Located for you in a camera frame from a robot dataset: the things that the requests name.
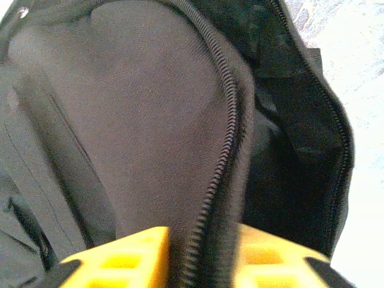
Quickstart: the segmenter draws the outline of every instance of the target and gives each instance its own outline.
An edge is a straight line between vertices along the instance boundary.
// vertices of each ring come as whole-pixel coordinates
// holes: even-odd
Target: yellow plastic object
[[[81,260],[61,288],[165,288],[169,230],[155,227],[95,247],[62,262]]]
[[[327,288],[304,260],[324,255],[243,224],[239,232],[234,288]],[[68,257],[82,264],[61,288],[165,288],[168,234],[155,227]]]
[[[326,288],[305,257],[324,262],[324,255],[283,238],[240,225],[235,288]]]

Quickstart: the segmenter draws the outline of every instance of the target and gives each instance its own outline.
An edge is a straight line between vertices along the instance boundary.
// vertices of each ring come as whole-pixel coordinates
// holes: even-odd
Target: black backpack
[[[353,140],[279,0],[16,0],[0,25],[0,286],[171,227],[229,287],[238,223],[331,257]]]

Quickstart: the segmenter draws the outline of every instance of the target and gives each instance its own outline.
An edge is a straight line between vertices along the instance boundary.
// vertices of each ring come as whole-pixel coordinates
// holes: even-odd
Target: zipper
[[[196,23],[193,21],[193,17],[190,18],[200,33],[202,33],[204,39],[206,40],[208,46],[210,47],[209,40],[207,41],[206,36],[203,34],[204,32],[209,34],[209,27],[204,25],[203,19],[201,19],[201,16],[196,13],[194,7],[191,7],[191,5],[185,1],[175,1],[177,3],[177,6],[179,8],[182,8],[183,5],[188,6],[187,10],[182,9],[184,14],[188,17],[191,17],[190,12],[194,12],[194,16],[196,16],[196,20],[202,24],[202,28],[199,28]],[[306,71],[309,73],[309,75],[312,78],[312,81],[316,84],[316,88],[319,93],[323,96],[324,101],[326,102],[327,106],[329,107],[330,111],[332,112],[332,117],[335,120],[335,123],[337,125],[339,134],[341,136],[341,139],[343,141],[343,151],[342,151],[342,165],[340,166],[340,169],[338,171],[337,175],[337,182],[335,185],[335,188],[332,190],[332,206],[330,211],[330,227],[328,228],[328,234],[326,236],[326,239],[323,241],[327,245],[325,247],[326,250],[332,250],[334,238],[335,238],[335,218],[337,214],[337,206],[338,206],[338,196],[343,193],[343,190],[345,188],[346,182],[347,182],[347,173],[349,171],[348,168],[351,167],[353,163],[353,144],[352,144],[352,132],[350,131],[349,124],[347,123],[346,115],[343,114],[343,110],[341,109],[341,104],[338,102],[335,96],[332,96],[332,92],[321,83],[321,75],[318,75],[310,66],[310,64],[307,62],[307,58],[305,57],[303,53],[303,49],[299,46],[299,40],[295,39],[295,36],[297,35],[297,32],[295,29],[291,28],[289,25],[289,20],[286,17],[287,12],[285,12],[282,8],[282,4],[277,0],[269,0],[269,4],[273,8],[273,11],[275,14],[280,18],[280,22],[283,24],[284,28],[288,32],[288,35],[290,39],[292,40],[292,43],[296,49],[296,51],[299,53],[304,65]],[[217,51],[214,51],[211,49],[212,56],[214,58],[221,57],[220,53],[219,56],[217,55]],[[222,78],[224,87],[226,84],[226,81],[229,79]],[[236,95],[234,94],[228,94],[226,93],[226,99],[227,99],[227,105],[230,110],[230,103],[236,98]],[[217,195],[219,193],[218,187],[224,180],[224,174],[226,173],[228,169],[228,163],[231,153],[233,153],[235,147],[235,140],[236,140],[236,130],[230,129],[229,127],[235,127],[235,122],[232,122],[233,119],[231,118],[231,113],[229,112],[229,118],[228,118],[228,125],[227,125],[227,134],[226,134],[226,140],[224,141],[224,146],[221,151],[221,157],[219,159],[219,162],[217,164],[216,173],[209,185],[208,192],[205,196],[205,199],[203,201],[203,207],[200,210],[198,219],[196,221],[195,227],[193,229],[192,235],[190,237],[189,243],[187,245],[186,249],[186,256],[184,260],[184,267],[182,270],[182,277],[181,277],[181,287],[186,288],[194,288],[199,287],[201,283],[199,283],[199,268],[202,264],[202,258],[203,258],[203,246],[205,244],[205,240],[208,235],[208,229],[209,229],[209,222],[212,217],[212,210],[213,210],[213,203],[214,200],[217,198]]]
[[[172,0],[195,25],[203,37],[212,58],[216,64],[227,105],[227,126],[223,147],[220,152],[215,173],[209,183],[208,190],[203,200],[199,216],[192,230],[189,242],[185,249],[185,257],[181,275],[181,287],[192,288],[199,286],[199,269],[203,260],[203,248],[209,232],[209,222],[213,215],[213,205],[219,193],[219,186],[223,183],[225,174],[229,170],[231,159],[237,146],[239,131],[239,108],[235,77],[230,69],[226,57],[214,37],[214,32],[209,23],[198,10],[186,0]]]
[[[301,43],[301,38],[298,35],[298,32],[293,27],[293,22],[286,15],[289,15],[288,9],[285,6],[282,0],[269,0],[270,6],[273,8],[275,15],[280,18],[280,22],[283,24],[284,28],[289,35],[294,48],[299,53],[306,71],[309,73],[312,81],[316,84],[318,92],[323,96],[323,99],[326,105],[329,107],[332,112],[332,117],[336,123],[339,134],[343,141],[343,151],[342,151],[342,164],[337,173],[337,181],[334,189],[331,191],[331,210],[329,223],[331,224],[328,227],[328,233],[326,239],[322,241],[325,245],[326,251],[332,251],[334,248],[334,241],[336,237],[337,224],[337,206],[340,201],[340,195],[343,194],[343,190],[346,187],[348,182],[348,172],[353,163],[354,147],[352,140],[352,131],[350,129],[347,116],[344,110],[341,108],[340,101],[333,95],[333,92],[328,88],[325,83],[325,79],[322,74],[317,73],[307,61],[307,57],[304,55],[304,44]]]

